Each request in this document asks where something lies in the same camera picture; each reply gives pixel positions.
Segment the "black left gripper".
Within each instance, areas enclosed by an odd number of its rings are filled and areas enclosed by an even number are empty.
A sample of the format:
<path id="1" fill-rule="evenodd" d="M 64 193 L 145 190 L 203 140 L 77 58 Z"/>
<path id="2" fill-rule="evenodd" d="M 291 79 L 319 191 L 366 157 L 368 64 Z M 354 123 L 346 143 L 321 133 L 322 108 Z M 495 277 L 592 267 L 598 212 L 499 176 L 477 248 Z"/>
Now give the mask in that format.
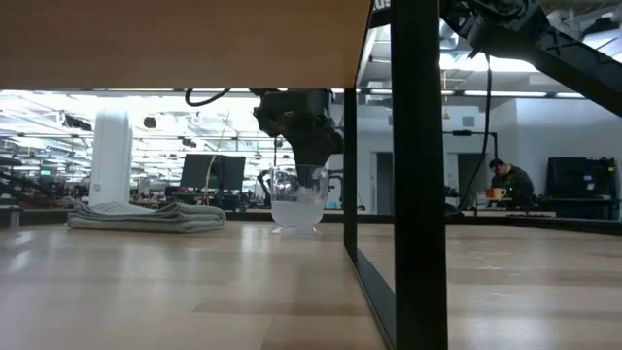
<path id="1" fill-rule="evenodd" d="M 269 137 L 283 136 L 288 141 L 297 164 L 298 185 L 312 189 L 316 166 L 324 166 L 331 155 L 344 151 L 343 136 L 329 112 L 331 91 L 253 88 L 252 94 L 260 98 L 253 112 L 259 129 Z"/>

